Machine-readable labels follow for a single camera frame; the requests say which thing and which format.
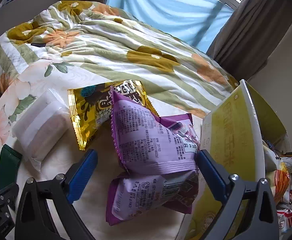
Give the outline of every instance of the blue gripper pad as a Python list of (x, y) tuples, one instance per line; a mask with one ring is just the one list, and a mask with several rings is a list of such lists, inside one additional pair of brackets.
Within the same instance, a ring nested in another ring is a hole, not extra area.
[(221, 164), (214, 162), (213, 165), (203, 151), (199, 151), (197, 154), (195, 154), (194, 160), (201, 174), (204, 176), (204, 179), (211, 193), (213, 194), (214, 199), (220, 201), (221, 203), (226, 203), (226, 183), (223, 181), (220, 174), (214, 167), (214, 165), (221, 166)]
[(80, 196), (97, 166), (98, 156), (95, 150), (89, 149), (84, 158), (85, 159), (81, 161), (80, 167), (73, 175), (72, 180), (69, 182), (67, 199), (70, 204), (80, 199)]

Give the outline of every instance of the purple package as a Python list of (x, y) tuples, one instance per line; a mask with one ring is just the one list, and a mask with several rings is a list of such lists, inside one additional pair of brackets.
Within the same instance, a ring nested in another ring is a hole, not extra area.
[(117, 92), (112, 93), (113, 138), (127, 172), (110, 184), (106, 221), (115, 225), (161, 205), (191, 213), (198, 194), (198, 171), (193, 156), (199, 149), (191, 114), (159, 118)]

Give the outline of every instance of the blue curtain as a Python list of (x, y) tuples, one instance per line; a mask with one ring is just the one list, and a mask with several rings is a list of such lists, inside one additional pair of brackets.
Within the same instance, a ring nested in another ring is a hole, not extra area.
[(206, 52), (233, 9), (218, 0), (108, 0), (154, 28)]

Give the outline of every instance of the silver bolt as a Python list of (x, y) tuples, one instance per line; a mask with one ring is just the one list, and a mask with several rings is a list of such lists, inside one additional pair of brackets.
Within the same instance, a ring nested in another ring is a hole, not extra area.
[(264, 178), (262, 178), (262, 179), (260, 180), (260, 182), (261, 182), (262, 184), (267, 184), (267, 183), (268, 183), (268, 181), (267, 181), (266, 179), (264, 179)]
[(237, 174), (231, 174), (231, 175), (230, 175), (230, 178), (231, 178), (232, 180), (239, 180), (239, 176), (238, 176)]
[(34, 182), (34, 178), (28, 178), (26, 183), (27, 184), (32, 184)]
[(57, 176), (55, 178), (56, 178), (56, 180), (63, 180), (65, 178), (65, 175), (60, 173), (60, 174), (57, 174)]

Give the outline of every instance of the yellow foil wrapper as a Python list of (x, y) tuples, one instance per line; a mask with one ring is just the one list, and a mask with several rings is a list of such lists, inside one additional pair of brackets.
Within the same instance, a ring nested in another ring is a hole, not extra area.
[(84, 88), (69, 89), (68, 101), (71, 121), (80, 150), (86, 149), (98, 128), (110, 118), (112, 109), (111, 86), (120, 94), (145, 106), (158, 116), (142, 83), (138, 80), (114, 81)]

